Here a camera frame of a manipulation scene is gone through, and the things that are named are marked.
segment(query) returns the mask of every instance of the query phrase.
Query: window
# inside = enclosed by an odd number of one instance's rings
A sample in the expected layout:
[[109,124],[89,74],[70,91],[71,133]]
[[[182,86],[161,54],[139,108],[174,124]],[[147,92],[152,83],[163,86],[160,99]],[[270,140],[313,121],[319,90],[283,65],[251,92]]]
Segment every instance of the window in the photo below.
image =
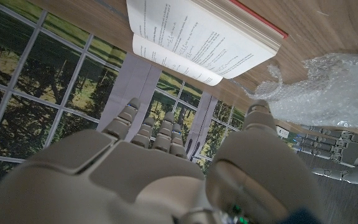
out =
[[197,155],[196,163],[207,174],[212,158],[221,146],[227,135],[233,131],[239,131],[244,122],[244,112],[218,101],[215,106],[211,125],[209,126],[205,143]]
[[0,179],[96,129],[126,52],[23,0],[0,0]]
[[183,143],[186,143],[202,94],[201,90],[162,72],[145,115],[155,120],[151,140],[155,139],[165,113],[172,111],[175,122],[181,126]]

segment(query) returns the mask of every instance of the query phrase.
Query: wooden surface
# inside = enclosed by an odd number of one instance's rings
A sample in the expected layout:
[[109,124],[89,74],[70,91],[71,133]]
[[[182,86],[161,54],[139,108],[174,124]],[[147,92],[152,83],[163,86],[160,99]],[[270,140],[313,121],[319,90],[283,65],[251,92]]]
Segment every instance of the wooden surface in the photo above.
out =
[[[290,35],[274,58],[235,78],[248,89],[254,90],[262,81],[274,80],[267,71],[270,64],[278,65],[283,81],[290,84],[307,79],[302,60],[331,52],[358,54],[358,1],[240,1]],[[129,27],[125,0],[30,2],[132,53],[133,33]],[[223,79],[216,86],[208,86],[161,68],[241,110],[246,111],[252,102],[240,87],[229,80]]]
[[[349,170],[327,159],[306,153],[298,155],[309,168]],[[324,223],[358,224],[358,185],[315,175],[324,205]]]

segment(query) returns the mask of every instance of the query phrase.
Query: blue object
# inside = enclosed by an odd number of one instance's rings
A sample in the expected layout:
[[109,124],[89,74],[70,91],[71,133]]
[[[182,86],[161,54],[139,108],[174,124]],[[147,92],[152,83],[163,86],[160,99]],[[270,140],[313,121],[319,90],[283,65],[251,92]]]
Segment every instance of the blue object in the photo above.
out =
[[322,224],[309,211],[302,208],[292,213],[286,220],[277,224]]

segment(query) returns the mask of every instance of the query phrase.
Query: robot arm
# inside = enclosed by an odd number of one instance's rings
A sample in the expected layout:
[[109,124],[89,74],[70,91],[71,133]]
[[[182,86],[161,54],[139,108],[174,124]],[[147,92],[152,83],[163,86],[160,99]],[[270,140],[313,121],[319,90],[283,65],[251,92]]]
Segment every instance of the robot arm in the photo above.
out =
[[351,170],[344,171],[314,168],[312,172],[332,179],[344,180],[351,184],[358,184],[358,166]]
[[345,171],[315,168],[312,172],[332,179],[344,180],[351,184],[358,184],[358,134],[313,126],[303,126],[303,128],[326,134],[335,139],[301,133],[294,138],[296,141],[293,145],[294,149],[352,168]]

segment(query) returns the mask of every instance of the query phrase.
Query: gray floor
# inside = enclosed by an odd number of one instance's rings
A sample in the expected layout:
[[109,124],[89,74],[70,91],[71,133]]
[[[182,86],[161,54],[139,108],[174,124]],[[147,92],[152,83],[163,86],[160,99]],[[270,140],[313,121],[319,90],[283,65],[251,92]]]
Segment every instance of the gray floor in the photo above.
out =
[[[351,169],[326,159],[299,152],[310,168]],[[326,223],[358,224],[358,185],[315,175],[323,198]]]

